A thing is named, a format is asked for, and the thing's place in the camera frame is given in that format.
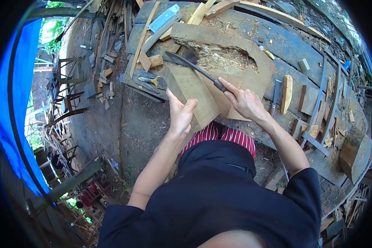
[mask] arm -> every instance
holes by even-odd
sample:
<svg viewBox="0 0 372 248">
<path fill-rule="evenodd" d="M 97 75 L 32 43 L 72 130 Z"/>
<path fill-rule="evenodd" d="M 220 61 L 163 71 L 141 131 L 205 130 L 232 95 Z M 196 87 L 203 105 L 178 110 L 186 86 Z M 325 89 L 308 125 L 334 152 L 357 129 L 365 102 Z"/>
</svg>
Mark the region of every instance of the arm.
<svg viewBox="0 0 372 248">
<path fill-rule="evenodd" d="M 232 102 L 234 109 L 268 133 L 291 176 L 310 167 L 299 144 L 270 116 L 253 91 L 239 90 L 223 78 L 219 78 L 219 81 L 230 91 L 224 94 Z"/>
<path fill-rule="evenodd" d="M 193 109 L 197 106 L 196 99 L 189 99 L 183 105 L 169 89 L 167 89 L 167 96 L 171 115 L 168 133 L 138 176 L 128 202 L 129 206 L 142 210 L 146 209 L 153 192 L 164 183 L 179 151 L 183 148 L 183 140 L 191 129 Z"/>
</svg>

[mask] dirt ground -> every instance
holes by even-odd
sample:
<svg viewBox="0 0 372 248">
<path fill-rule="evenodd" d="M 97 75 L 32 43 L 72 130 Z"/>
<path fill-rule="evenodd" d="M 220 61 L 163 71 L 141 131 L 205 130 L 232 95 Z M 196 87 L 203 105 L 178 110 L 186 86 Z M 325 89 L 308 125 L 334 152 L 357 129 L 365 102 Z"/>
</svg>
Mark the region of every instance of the dirt ground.
<svg viewBox="0 0 372 248">
<path fill-rule="evenodd" d="M 95 23 L 92 30 L 92 49 L 81 48 L 80 45 L 88 47 L 88 29 L 90 20 L 77 20 L 71 30 L 63 38 L 60 58 L 85 57 L 81 69 L 85 82 L 76 86 L 75 92 L 83 91 L 85 85 L 92 80 L 94 68 L 91 68 L 88 57 L 94 52 L 95 34 L 98 33 L 98 25 Z M 119 198 L 124 189 L 132 186 L 139 173 L 146 166 L 154 149 L 160 143 L 170 125 L 168 103 L 157 103 L 147 97 L 140 95 L 129 87 L 119 82 L 119 76 L 126 68 L 125 46 L 119 52 L 114 64 L 106 63 L 106 69 L 112 68 L 113 74 L 108 80 L 114 82 L 114 100 L 110 100 L 110 108 L 105 106 L 95 97 L 85 99 L 82 95 L 77 108 L 88 107 L 82 114 L 71 116 L 68 135 L 80 149 L 76 152 L 80 168 L 82 164 L 95 157 L 101 151 L 106 158 L 113 158 L 118 162 L 124 172 L 120 176 L 126 181 L 125 184 L 119 180 L 111 168 L 107 169 L 108 179 L 112 181 L 112 196 Z M 95 65 L 101 67 L 101 60 Z M 102 92 L 106 92 L 109 85 L 104 85 Z M 271 175 L 278 165 L 278 153 L 271 148 L 257 145 L 255 166 L 257 175 L 255 181 L 263 185 L 268 176 Z"/>
</svg>

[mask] forearm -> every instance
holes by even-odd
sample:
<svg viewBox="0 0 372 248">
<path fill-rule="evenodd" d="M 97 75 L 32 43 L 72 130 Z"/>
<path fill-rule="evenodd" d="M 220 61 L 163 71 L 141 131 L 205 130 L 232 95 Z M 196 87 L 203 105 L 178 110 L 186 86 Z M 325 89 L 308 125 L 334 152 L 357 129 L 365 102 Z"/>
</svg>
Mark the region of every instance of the forearm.
<svg viewBox="0 0 372 248">
<path fill-rule="evenodd" d="M 131 194 L 131 203 L 134 194 L 149 198 L 164 183 L 178 156 L 179 146 L 182 145 L 183 139 L 184 137 L 173 135 L 170 132 L 165 135 L 152 158 L 138 176 Z"/>
<path fill-rule="evenodd" d="M 258 125 L 271 137 L 281 160 L 291 176 L 309 167 L 306 155 L 297 141 L 295 141 L 272 117 L 261 121 Z"/>
</svg>

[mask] hand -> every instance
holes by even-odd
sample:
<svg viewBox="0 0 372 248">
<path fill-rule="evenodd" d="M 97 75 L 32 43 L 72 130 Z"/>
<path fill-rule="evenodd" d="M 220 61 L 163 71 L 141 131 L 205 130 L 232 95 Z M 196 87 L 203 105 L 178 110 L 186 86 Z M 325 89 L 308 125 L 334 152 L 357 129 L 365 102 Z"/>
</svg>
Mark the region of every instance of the hand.
<svg viewBox="0 0 372 248">
<path fill-rule="evenodd" d="M 193 117 L 193 109 L 197 106 L 196 99 L 189 99 L 186 104 L 182 104 L 174 94 L 167 88 L 169 99 L 169 109 L 171 124 L 168 133 L 179 138 L 184 138 L 190 132 Z"/>
<path fill-rule="evenodd" d="M 229 90 L 224 95 L 233 104 L 234 109 L 244 118 L 250 119 L 258 125 L 271 118 L 263 107 L 263 103 L 253 91 L 249 89 L 240 90 L 221 77 L 218 80 Z"/>
</svg>

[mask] knife handle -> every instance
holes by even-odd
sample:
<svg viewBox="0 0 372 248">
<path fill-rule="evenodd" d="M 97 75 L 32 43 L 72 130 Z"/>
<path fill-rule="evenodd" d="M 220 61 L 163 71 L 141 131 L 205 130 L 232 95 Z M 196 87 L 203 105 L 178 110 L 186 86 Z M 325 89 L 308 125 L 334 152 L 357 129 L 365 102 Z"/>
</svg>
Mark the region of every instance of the knife handle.
<svg viewBox="0 0 372 248">
<path fill-rule="evenodd" d="M 225 91 L 228 91 L 228 89 L 221 83 L 221 82 L 219 82 L 219 80 L 218 79 L 215 79 L 215 81 L 213 82 L 213 85 L 215 86 L 215 87 L 217 87 L 220 91 L 222 91 L 223 93 L 225 92 Z"/>
<path fill-rule="evenodd" d="M 272 104 L 271 107 L 270 107 L 270 109 L 268 110 L 268 112 L 273 117 L 274 114 L 276 113 L 276 105 L 275 104 Z"/>
</svg>

